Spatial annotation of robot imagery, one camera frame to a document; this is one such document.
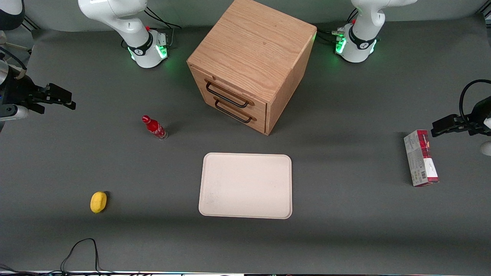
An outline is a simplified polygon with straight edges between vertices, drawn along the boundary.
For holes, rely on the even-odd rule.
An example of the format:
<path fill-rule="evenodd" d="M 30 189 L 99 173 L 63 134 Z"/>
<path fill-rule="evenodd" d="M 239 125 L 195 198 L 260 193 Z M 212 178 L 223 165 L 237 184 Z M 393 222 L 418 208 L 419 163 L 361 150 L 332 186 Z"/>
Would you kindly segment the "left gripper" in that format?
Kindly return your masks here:
<path fill-rule="evenodd" d="M 461 133 L 468 131 L 470 136 L 481 134 L 491 136 L 490 127 L 484 121 L 490 118 L 491 97 L 477 102 L 472 112 L 466 116 L 468 126 L 459 115 L 448 115 L 432 123 L 432 137 L 436 138 L 445 133 Z"/>

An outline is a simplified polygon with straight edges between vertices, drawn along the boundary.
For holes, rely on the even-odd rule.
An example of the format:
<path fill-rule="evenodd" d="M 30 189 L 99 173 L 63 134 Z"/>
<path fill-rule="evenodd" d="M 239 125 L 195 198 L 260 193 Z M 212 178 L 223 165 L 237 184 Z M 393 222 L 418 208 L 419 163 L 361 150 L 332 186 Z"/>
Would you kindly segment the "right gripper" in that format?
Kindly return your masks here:
<path fill-rule="evenodd" d="M 2 105 L 20 105 L 21 102 L 28 102 L 28 110 L 41 115 L 45 111 L 45 107 L 41 105 L 43 103 L 63 105 L 70 110 L 76 109 L 76 103 L 72 101 L 72 93 L 56 84 L 47 84 L 40 88 L 28 76 L 17 80 L 13 76 L 1 75 L 0 80 Z"/>

